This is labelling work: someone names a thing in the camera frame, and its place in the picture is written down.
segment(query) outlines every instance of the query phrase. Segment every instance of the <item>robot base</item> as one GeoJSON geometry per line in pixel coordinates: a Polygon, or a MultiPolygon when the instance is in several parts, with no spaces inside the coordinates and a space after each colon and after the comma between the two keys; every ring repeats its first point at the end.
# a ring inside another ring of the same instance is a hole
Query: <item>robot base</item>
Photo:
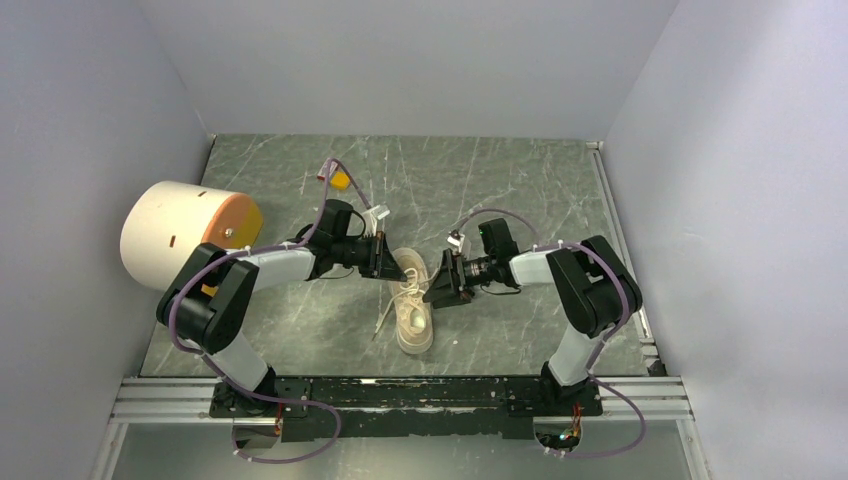
{"type": "MultiPolygon", "coordinates": [[[[533,417],[570,417],[575,405],[586,417],[603,413],[596,385],[585,383],[563,395],[552,392],[546,380],[533,375],[279,377],[277,392],[333,405],[342,419],[341,437],[500,434],[533,439],[533,417]]],[[[209,415],[239,419],[277,413],[276,405],[270,405],[253,414],[233,399],[232,389],[218,384],[209,415]]],[[[283,442],[328,438],[335,428],[333,416],[318,408],[291,406],[282,417],[283,442]]],[[[245,428],[238,436],[251,443],[250,427],[245,428]]]]}

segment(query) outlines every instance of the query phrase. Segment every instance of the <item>shoelace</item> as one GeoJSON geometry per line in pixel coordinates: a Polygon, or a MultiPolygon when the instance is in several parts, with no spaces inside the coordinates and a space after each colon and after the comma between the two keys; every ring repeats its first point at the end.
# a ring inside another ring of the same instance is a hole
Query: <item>shoelace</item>
{"type": "MultiPolygon", "coordinates": [[[[436,278],[436,274],[438,272],[439,271],[437,269],[436,273],[434,273],[432,277],[424,280],[423,283],[427,284],[427,288],[430,287],[430,282],[432,282],[433,279],[436,278]]],[[[377,334],[380,333],[380,327],[383,326],[383,321],[386,319],[386,316],[388,316],[389,312],[392,310],[392,307],[395,304],[395,300],[405,295],[416,295],[418,293],[425,292],[425,290],[421,289],[421,283],[419,283],[418,281],[418,270],[414,268],[407,268],[403,271],[403,273],[406,274],[407,281],[401,282],[400,292],[392,296],[392,298],[389,300],[389,304],[386,305],[386,309],[383,310],[382,314],[380,314],[380,318],[377,319],[377,327],[374,329],[374,335],[371,337],[371,341],[374,341],[374,339],[377,338],[377,334]]]]}

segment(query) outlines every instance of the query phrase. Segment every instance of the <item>white sneaker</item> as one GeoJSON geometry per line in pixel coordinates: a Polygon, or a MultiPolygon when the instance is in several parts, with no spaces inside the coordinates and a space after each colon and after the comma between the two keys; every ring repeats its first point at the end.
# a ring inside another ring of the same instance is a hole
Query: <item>white sneaker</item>
{"type": "Polygon", "coordinates": [[[424,353],[433,344],[430,304],[424,303],[422,298],[429,288],[427,266],[421,255],[411,248],[398,248],[392,255],[407,277],[406,282],[389,282],[397,318],[398,345],[410,355],[424,353]]]}

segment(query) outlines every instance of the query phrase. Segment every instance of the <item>marble surface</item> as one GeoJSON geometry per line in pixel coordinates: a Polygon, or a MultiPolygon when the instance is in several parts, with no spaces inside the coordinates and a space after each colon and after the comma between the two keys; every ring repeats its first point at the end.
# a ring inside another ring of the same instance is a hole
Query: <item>marble surface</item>
{"type": "MultiPolygon", "coordinates": [[[[265,217],[258,245],[279,242],[311,223],[322,187],[314,175],[340,158],[374,204],[388,205],[389,246],[416,249],[432,272],[448,230],[474,209],[500,207],[528,218],[544,242],[611,238],[609,212],[583,142],[511,138],[323,135],[220,135],[202,184],[251,195],[265,217]]],[[[361,209],[353,188],[331,195],[361,209]]],[[[482,254],[475,217],[467,229],[482,254]]],[[[532,235],[507,220],[521,248],[532,235]]],[[[344,273],[338,270],[332,275],[344,273]]],[[[394,314],[372,341],[390,298],[388,286],[357,273],[341,280],[292,282],[253,295],[244,332],[281,375],[533,374],[556,350],[566,325],[553,286],[521,295],[480,293],[471,305],[433,311],[429,351],[404,354],[394,314]]],[[[633,320],[606,347],[600,375],[643,375],[633,320]]],[[[177,352],[156,326],[142,375],[208,375],[177,352]]]]}

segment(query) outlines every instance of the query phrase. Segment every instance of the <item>cylindrical container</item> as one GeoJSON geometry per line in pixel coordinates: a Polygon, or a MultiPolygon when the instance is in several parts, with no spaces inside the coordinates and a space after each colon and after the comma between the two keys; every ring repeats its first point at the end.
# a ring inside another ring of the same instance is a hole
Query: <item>cylindrical container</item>
{"type": "Polygon", "coordinates": [[[160,182],[138,199],[121,231],[121,260],[136,281],[164,291],[195,247],[252,245],[262,228],[259,207],[243,193],[160,182]]]}

